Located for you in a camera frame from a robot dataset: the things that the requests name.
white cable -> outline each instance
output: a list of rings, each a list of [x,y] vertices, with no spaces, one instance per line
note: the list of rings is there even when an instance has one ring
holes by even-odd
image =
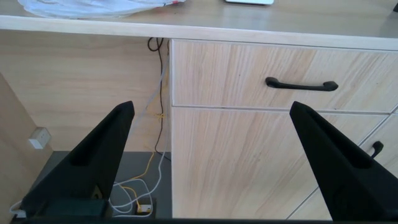
[[[162,80],[163,80],[163,78],[164,78],[164,76],[165,76],[165,74],[166,74],[165,71],[166,71],[166,69],[167,69],[167,65],[168,65],[168,64],[169,64],[169,57],[167,57],[167,63],[166,63],[166,66],[164,67],[164,69],[163,69],[163,71],[162,71],[162,75],[161,75],[161,77],[160,77],[160,81],[159,81],[159,84],[158,84],[158,87],[157,87],[156,91],[150,96],[150,98],[148,99],[148,102],[147,102],[146,107],[142,110],[142,112],[141,112],[141,114],[139,115],[139,117],[137,118],[136,122],[134,122],[134,124],[132,125],[132,127],[131,127],[131,129],[130,129],[130,132],[129,132],[129,136],[134,132],[134,128],[139,124],[139,122],[141,121],[141,118],[145,115],[146,110],[147,110],[149,104],[154,100],[154,98],[155,98],[157,92],[159,91],[159,88],[162,88],[162,87],[161,87],[161,83],[162,83]],[[166,108],[166,113],[165,113],[165,116],[166,116],[166,117],[167,117],[168,110],[169,110],[169,108],[167,107],[167,108]],[[169,144],[169,132],[167,131],[167,142],[166,142],[165,149],[164,149],[164,152],[163,152],[163,154],[162,154],[162,157],[160,158],[159,166],[158,166],[158,170],[159,170],[159,179],[158,179],[158,181],[157,181],[155,187],[154,187],[151,191],[149,191],[149,189],[148,189],[147,186],[146,186],[146,183],[145,183],[143,180],[141,180],[141,179],[129,179],[129,180],[125,180],[125,181],[122,181],[122,182],[119,182],[119,183],[115,182],[113,186],[117,186],[117,185],[118,185],[118,186],[120,186],[120,188],[122,188],[122,186],[121,186],[122,184],[131,182],[131,181],[135,181],[135,180],[141,180],[141,181],[143,181],[143,183],[145,184],[145,186],[146,186],[146,188],[147,188],[147,190],[148,190],[148,193],[143,194],[143,195],[137,197],[136,199],[132,200],[131,197],[130,197],[130,195],[127,193],[127,191],[126,191],[124,188],[122,188],[122,189],[124,190],[124,192],[125,192],[125,193],[128,195],[128,197],[129,197],[129,200],[130,200],[129,203],[127,203],[127,204],[125,204],[125,205],[113,205],[113,204],[111,203],[111,199],[109,199],[109,203],[111,204],[112,208],[113,208],[115,211],[117,211],[117,212],[119,212],[119,213],[129,213],[129,212],[131,211],[132,204],[133,204],[134,202],[138,201],[138,199],[140,199],[141,197],[144,197],[144,196],[146,196],[146,195],[149,195],[149,198],[150,198],[150,201],[151,201],[151,207],[152,207],[152,209],[151,209],[151,211],[150,211],[150,214],[147,214],[147,215],[116,215],[116,216],[114,216],[114,217],[142,217],[142,218],[144,218],[144,217],[149,217],[149,216],[152,214],[152,211],[153,211],[154,208],[153,208],[153,204],[152,204],[151,193],[152,193],[153,191],[156,190],[157,186],[158,186],[159,183],[160,183],[160,180],[162,179],[162,171],[161,171],[161,169],[160,169],[160,166],[162,165],[162,162],[163,162],[163,159],[164,159],[165,152],[166,152],[166,149],[167,149],[167,145],[168,145],[168,144]],[[130,209],[129,209],[127,212],[124,212],[124,211],[121,211],[121,210],[118,209],[118,208],[126,207],[126,206],[128,206],[128,205],[130,205]]]
[[[134,181],[134,180],[140,180],[140,181],[144,184],[144,186],[145,186],[145,188],[147,189],[147,191],[149,192],[148,186],[147,186],[147,184],[145,183],[145,181],[143,181],[142,179],[132,179],[132,181]],[[139,217],[139,218],[149,217],[149,216],[152,215],[152,212],[153,212],[153,210],[154,210],[154,203],[153,203],[153,201],[152,201],[152,196],[151,196],[150,194],[149,194],[149,200],[150,200],[150,212],[149,212],[147,215],[115,215],[114,217]]]
[[[9,213],[15,214],[20,218],[24,218],[26,217],[26,212],[23,210],[15,210],[15,208],[20,205],[22,203],[22,201],[20,200],[19,202],[15,203],[14,205],[11,205],[10,209],[9,209]]]
[[[131,202],[132,199],[131,199],[129,193],[127,192],[127,190],[122,188],[121,185],[119,185],[119,187],[124,191],[124,193],[126,193],[127,197],[129,197],[129,201]],[[111,197],[109,197],[108,201],[109,201],[109,204],[111,205],[111,207],[113,209],[115,209],[115,211],[117,211],[119,213],[126,214],[126,213],[130,213],[132,211],[132,204],[130,204],[130,208],[129,208],[128,211],[122,211],[122,210],[119,210],[119,209],[113,207],[113,204],[112,204],[112,201],[111,201]]]
[[[169,112],[169,107],[166,107],[166,113],[165,113],[165,116],[166,116],[166,117],[167,117],[168,112]],[[124,204],[124,205],[114,205],[114,206],[113,206],[114,208],[122,208],[122,207],[126,207],[126,206],[128,206],[128,205],[131,205],[131,204],[133,204],[134,202],[136,202],[138,199],[140,199],[140,198],[142,198],[142,197],[145,197],[146,195],[150,195],[151,193],[153,193],[153,192],[156,190],[157,186],[158,186],[159,183],[160,183],[160,180],[162,180],[162,170],[161,170],[160,167],[161,167],[161,165],[162,165],[163,158],[164,158],[164,155],[165,155],[165,153],[166,153],[167,146],[169,145],[169,132],[170,132],[170,131],[167,131],[167,135],[166,135],[167,142],[166,142],[166,145],[165,145],[165,147],[164,147],[164,152],[163,152],[163,154],[162,154],[162,157],[160,158],[159,165],[158,165],[158,167],[157,167],[157,169],[158,169],[158,171],[159,171],[159,179],[157,180],[157,183],[156,183],[155,187],[154,187],[150,192],[148,192],[148,193],[146,193],[146,194],[143,194],[143,195],[137,197],[136,199],[132,200],[132,201],[129,202],[129,203],[126,203],[126,204]],[[125,180],[125,181],[119,182],[119,183],[117,183],[117,184],[114,184],[114,186],[115,186],[115,185],[118,185],[118,184],[125,184],[125,183],[128,183],[128,182],[133,181],[133,180],[135,180],[135,179]]]
[[[138,126],[139,122],[141,121],[141,118],[145,115],[149,104],[154,100],[155,96],[159,92],[159,90],[161,88],[161,84],[162,84],[163,78],[164,78],[164,75],[166,74],[166,69],[167,69],[167,65],[168,64],[169,64],[169,56],[167,56],[166,66],[163,68],[162,75],[160,76],[159,84],[157,85],[157,88],[153,92],[153,94],[149,97],[145,108],[141,111],[141,114],[138,116],[138,118],[135,121],[133,120],[133,124],[130,127],[129,136],[131,136],[133,134],[134,129]]]

white plastic bag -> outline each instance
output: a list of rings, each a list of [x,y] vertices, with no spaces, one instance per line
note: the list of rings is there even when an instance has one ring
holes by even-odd
[[[24,9],[42,17],[88,19],[124,17],[185,0],[18,0]]]

wooden desk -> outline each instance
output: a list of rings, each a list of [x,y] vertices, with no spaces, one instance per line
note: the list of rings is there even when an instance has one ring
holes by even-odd
[[[272,6],[187,0],[123,19],[33,16],[0,2],[0,214],[20,200],[51,150],[71,150],[116,104],[142,111],[160,77],[148,37],[170,41],[173,210],[190,218],[330,218],[288,116],[301,101],[395,175],[395,0],[278,0]],[[162,49],[164,58],[167,50]],[[334,81],[331,92],[280,90]],[[156,99],[127,151],[153,148]],[[44,151],[26,142],[52,134]],[[165,135],[160,145],[165,144]]]

wall socket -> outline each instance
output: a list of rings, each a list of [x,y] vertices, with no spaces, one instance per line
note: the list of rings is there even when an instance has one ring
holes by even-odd
[[[44,149],[50,139],[51,135],[47,128],[39,127],[30,135],[29,142],[35,149]]]

cabinet door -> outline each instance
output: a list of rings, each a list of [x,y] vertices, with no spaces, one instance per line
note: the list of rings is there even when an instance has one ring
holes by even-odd
[[[354,142],[384,116],[324,114]],[[287,218],[317,187],[288,112],[172,108],[175,218]]]
[[[398,114],[391,115],[388,120],[362,145],[368,154],[374,152],[372,145],[376,141],[384,144],[383,150],[375,158],[378,163],[398,177]],[[290,217],[295,220],[331,220],[328,207],[317,189],[308,200]]]

